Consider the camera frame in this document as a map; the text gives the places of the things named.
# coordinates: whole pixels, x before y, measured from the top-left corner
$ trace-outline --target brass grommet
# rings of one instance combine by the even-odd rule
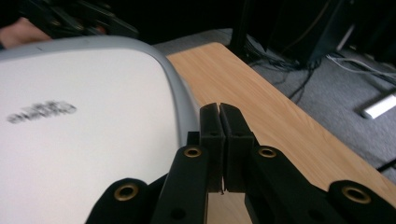
[[[259,154],[265,158],[273,158],[276,156],[276,152],[273,151],[271,148],[268,147],[261,147],[259,149]]]
[[[139,187],[134,183],[126,183],[119,186],[114,192],[114,198],[120,202],[125,202],[134,198],[139,192]]]
[[[345,186],[342,188],[343,194],[351,201],[355,203],[370,203],[371,197],[361,189]]]
[[[197,147],[189,147],[186,150],[184,150],[184,155],[190,158],[199,157],[201,156],[201,154],[202,154],[201,149]]]

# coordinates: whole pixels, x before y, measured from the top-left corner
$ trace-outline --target printed logo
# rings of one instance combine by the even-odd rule
[[[66,102],[49,101],[44,104],[34,104],[22,109],[23,112],[12,114],[7,117],[7,121],[13,124],[35,120],[41,118],[50,118],[59,115],[73,114],[77,111],[76,107]]]

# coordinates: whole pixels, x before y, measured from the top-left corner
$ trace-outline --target white device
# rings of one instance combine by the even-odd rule
[[[0,52],[0,223],[83,223],[115,181],[168,173],[197,106],[140,41],[82,37]]]
[[[396,92],[385,97],[384,99],[370,105],[364,109],[361,114],[367,119],[376,119],[378,116],[389,111],[396,106]]]

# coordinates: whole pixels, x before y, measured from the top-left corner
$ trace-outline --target light wood tabletop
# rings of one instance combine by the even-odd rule
[[[261,145],[281,150],[308,181],[363,184],[396,207],[396,186],[219,43],[168,56],[200,106],[237,106]],[[244,195],[209,194],[208,223],[249,223]]]

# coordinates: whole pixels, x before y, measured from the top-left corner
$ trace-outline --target carpeted floor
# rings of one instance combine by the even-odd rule
[[[157,44],[154,47],[167,55],[210,42],[228,45],[230,39],[230,29],[212,30]],[[340,53],[348,58],[366,62],[377,69],[388,69],[353,50],[344,49]],[[262,62],[263,64],[255,63],[251,66],[287,96],[306,79],[307,71],[279,72]],[[396,158],[396,108],[376,119],[365,119],[360,112],[394,88],[394,85],[381,78],[348,72],[323,58],[320,67],[306,84],[301,99],[298,101],[300,95],[296,94],[293,100],[298,101],[301,109],[350,149],[374,167],[378,167]],[[390,168],[383,175],[396,183],[395,169]]]

